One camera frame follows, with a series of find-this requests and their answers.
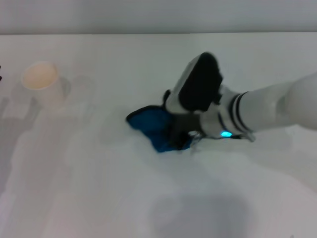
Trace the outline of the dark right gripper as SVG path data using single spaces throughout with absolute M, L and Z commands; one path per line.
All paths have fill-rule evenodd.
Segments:
M 177 150 L 185 149 L 194 137 L 202 137 L 203 130 L 198 114 L 175 114 L 170 126 L 169 142 Z

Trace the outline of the blue rag with black trim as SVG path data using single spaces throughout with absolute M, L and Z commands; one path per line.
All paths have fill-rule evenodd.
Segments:
M 186 150 L 193 142 L 188 132 L 176 129 L 176 118 L 162 106 L 149 105 L 130 113 L 126 122 L 146 136 L 156 152 L 164 153 Z

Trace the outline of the white paper cup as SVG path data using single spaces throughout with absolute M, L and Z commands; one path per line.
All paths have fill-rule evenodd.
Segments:
M 53 111 L 62 106 L 65 96 L 55 64 L 48 61 L 32 64 L 22 73 L 21 83 L 44 109 Z

